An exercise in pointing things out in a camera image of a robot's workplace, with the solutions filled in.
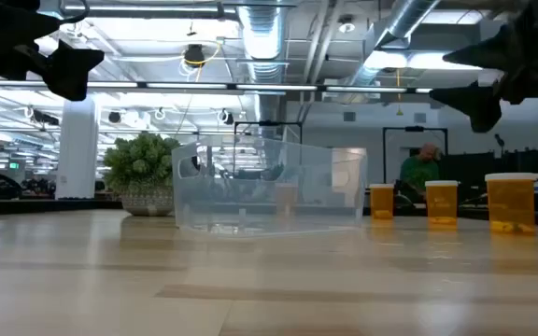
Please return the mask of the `white cup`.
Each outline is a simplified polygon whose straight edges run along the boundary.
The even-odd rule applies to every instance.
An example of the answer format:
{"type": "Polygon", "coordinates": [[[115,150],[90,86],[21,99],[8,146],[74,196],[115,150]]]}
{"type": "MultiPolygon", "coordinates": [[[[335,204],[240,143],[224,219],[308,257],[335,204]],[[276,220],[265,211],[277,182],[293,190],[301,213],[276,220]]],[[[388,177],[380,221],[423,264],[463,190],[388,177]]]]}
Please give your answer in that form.
{"type": "Polygon", "coordinates": [[[393,219],[394,186],[392,184],[371,184],[369,190],[372,219],[393,219]]]}
{"type": "Polygon", "coordinates": [[[534,235],[536,233],[534,185],[538,174],[496,173],[485,175],[488,221],[496,233],[534,235]]]}
{"type": "Polygon", "coordinates": [[[425,183],[427,218],[431,225],[445,228],[457,226],[458,181],[433,180],[425,183]]]}

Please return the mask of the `white cup top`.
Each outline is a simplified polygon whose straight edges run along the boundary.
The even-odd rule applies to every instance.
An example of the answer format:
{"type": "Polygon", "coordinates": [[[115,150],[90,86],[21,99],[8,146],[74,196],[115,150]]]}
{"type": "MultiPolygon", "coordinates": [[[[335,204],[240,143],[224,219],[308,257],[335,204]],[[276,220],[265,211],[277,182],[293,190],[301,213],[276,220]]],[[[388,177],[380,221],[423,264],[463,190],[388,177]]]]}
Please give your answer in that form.
{"type": "Polygon", "coordinates": [[[392,184],[371,184],[369,190],[372,219],[393,219],[394,186],[392,184]]]}

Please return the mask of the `clear plastic basket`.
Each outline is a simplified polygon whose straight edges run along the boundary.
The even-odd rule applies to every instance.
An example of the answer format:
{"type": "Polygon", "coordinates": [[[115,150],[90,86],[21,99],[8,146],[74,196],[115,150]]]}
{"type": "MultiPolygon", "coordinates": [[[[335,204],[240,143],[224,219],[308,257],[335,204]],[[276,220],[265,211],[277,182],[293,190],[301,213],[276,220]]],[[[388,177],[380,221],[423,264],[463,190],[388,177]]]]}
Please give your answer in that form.
{"type": "Polygon", "coordinates": [[[179,227],[228,237],[348,231],[361,225],[367,157],[248,135],[172,152],[179,227]]]}

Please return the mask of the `dark monitor row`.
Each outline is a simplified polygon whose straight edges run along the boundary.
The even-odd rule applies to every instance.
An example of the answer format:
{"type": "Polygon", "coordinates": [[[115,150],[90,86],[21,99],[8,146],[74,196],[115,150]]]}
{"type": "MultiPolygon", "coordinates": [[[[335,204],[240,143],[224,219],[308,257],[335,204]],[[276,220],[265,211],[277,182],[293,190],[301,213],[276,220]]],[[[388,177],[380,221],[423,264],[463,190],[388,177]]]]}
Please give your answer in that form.
{"type": "Polygon", "coordinates": [[[538,174],[538,149],[506,151],[500,158],[493,151],[446,155],[439,161],[439,172],[441,179],[456,180],[462,189],[484,189],[488,174],[538,174]]]}

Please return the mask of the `white building column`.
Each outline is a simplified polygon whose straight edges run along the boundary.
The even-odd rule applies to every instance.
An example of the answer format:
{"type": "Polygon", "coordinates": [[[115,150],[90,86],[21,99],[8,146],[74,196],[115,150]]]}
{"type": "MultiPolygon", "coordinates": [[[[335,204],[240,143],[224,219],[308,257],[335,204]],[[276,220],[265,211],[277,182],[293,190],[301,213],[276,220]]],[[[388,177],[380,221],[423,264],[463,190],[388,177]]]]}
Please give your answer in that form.
{"type": "Polygon", "coordinates": [[[56,199],[94,196],[99,125],[100,109],[92,97],[80,102],[64,102],[56,199]]]}

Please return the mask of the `person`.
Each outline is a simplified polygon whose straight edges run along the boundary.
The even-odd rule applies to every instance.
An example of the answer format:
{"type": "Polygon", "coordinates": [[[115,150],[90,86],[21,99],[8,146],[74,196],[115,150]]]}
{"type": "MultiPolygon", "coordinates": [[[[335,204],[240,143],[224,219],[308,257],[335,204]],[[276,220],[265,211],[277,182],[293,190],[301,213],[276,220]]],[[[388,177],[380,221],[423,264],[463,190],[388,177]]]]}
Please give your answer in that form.
{"type": "Polygon", "coordinates": [[[439,147],[428,143],[423,145],[417,155],[403,162],[399,177],[402,183],[401,192],[413,203],[424,202],[426,199],[425,183],[439,179],[440,157],[439,147]]]}

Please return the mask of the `potted green artificial plant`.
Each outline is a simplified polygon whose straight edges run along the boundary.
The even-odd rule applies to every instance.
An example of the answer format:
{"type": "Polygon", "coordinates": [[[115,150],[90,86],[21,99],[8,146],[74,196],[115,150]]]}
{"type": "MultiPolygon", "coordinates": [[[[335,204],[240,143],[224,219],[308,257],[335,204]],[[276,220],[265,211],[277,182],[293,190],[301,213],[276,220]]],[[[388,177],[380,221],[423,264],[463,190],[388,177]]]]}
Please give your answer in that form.
{"type": "Polygon", "coordinates": [[[172,151],[175,138],[141,133],[118,138],[104,156],[106,185],[120,197],[122,208],[135,217],[167,217],[174,212],[172,151]]]}

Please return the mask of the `long linear ceiling light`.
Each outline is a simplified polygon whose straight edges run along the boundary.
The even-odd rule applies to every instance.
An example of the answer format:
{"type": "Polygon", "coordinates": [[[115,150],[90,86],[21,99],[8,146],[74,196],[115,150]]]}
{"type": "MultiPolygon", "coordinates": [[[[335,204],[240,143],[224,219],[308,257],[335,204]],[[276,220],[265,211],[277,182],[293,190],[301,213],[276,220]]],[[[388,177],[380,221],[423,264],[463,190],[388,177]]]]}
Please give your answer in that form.
{"type": "Polygon", "coordinates": [[[339,86],[339,85],[289,85],[289,84],[242,84],[242,83],[205,83],[205,82],[127,82],[94,81],[88,82],[89,90],[120,91],[303,91],[336,93],[400,93],[428,94],[432,88],[387,87],[387,86],[339,86]]]}

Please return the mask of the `black station frame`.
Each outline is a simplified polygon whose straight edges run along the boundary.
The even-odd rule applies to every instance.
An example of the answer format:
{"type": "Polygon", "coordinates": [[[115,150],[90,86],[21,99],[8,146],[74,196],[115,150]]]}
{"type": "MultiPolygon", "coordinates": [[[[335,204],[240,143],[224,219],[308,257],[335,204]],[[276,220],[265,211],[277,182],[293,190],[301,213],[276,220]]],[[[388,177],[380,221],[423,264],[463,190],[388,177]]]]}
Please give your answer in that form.
{"type": "Polygon", "coordinates": [[[388,153],[387,153],[387,132],[388,131],[404,131],[405,133],[425,133],[429,132],[441,132],[444,135],[444,153],[448,154],[448,128],[441,127],[423,127],[423,126],[404,126],[404,127],[383,127],[381,129],[381,146],[382,146],[382,181],[384,183],[388,182],[388,153]]]}
{"type": "MultiPolygon", "coordinates": [[[[256,126],[258,136],[263,139],[269,139],[276,141],[277,138],[281,142],[287,140],[288,133],[291,133],[299,141],[299,144],[303,144],[303,123],[300,121],[286,122],[275,120],[261,120],[261,121],[236,121],[234,123],[234,135],[246,135],[251,136],[248,132],[250,126],[256,126]]],[[[281,154],[286,154],[287,150],[281,145],[262,145],[262,153],[264,154],[264,162],[268,168],[275,168],[279,164],[282,164],[281,154]]]]}

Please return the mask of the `silver smooth ventilation duct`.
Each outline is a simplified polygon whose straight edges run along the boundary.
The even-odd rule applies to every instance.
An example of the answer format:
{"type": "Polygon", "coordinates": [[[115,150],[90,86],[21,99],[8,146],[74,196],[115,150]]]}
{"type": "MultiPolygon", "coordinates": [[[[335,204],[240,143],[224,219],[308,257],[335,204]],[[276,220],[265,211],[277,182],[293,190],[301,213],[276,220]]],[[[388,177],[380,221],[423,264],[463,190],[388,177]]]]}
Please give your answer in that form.
{"type": "Polygon", "coordinates": [[[441,1],[395,0],[387,18],[371,24],[362,44],[365,58],[345,83],[370,86],[381,70],[404,68],[404,56],[395,51],[409,48],[411,35],[441,1]]]}

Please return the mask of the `silver ribbed ventilation duct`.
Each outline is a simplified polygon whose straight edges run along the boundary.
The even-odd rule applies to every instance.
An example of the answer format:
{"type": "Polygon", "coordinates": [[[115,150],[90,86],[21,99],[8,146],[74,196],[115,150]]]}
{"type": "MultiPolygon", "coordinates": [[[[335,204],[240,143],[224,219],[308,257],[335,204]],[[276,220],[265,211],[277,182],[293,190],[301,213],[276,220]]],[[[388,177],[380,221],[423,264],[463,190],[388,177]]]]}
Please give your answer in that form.
{"type": "Polygon", "coordinates": [[[246,6],[237,10],[242,25],[242,41],[249,60],[252,84],[281,84],[286,65],[283,42],[287,10],[284,7],[246,6]]]}

